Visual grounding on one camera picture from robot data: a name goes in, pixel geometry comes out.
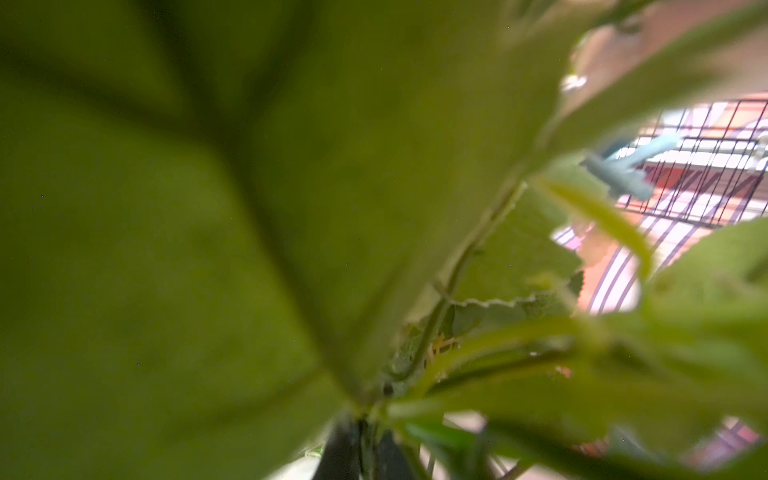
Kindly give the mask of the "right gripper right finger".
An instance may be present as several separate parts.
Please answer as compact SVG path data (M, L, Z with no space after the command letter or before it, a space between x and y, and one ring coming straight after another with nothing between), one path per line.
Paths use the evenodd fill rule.
M386 431L376 446L377 480L415 480L416 476L391 431Z

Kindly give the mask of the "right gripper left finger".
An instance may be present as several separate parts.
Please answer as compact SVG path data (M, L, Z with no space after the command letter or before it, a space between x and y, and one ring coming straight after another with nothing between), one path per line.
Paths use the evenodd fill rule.
M359 422L344 419L330 434L313 480L358 480L360 478Z

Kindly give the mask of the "pink lilac hydrangea bunch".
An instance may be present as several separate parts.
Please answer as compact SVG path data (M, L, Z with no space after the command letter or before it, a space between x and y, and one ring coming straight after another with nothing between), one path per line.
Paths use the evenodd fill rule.
M364 405L503 185L720 80L763 1L573 111L605 1L5 1L1 475L260 479Z

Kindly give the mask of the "dusty blue rose bunch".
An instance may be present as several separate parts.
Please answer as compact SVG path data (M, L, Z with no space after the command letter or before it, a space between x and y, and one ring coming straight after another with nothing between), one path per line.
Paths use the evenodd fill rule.
M611 199L618 200L627 195L640 201L648 201L654 195L655 186L646 180L647 174L640 168L640 164L677 148L681 140L679 134L663 134L621 157L620 150L630 145L633 138L617 137L602 151L588 151L581 165L607 186Z

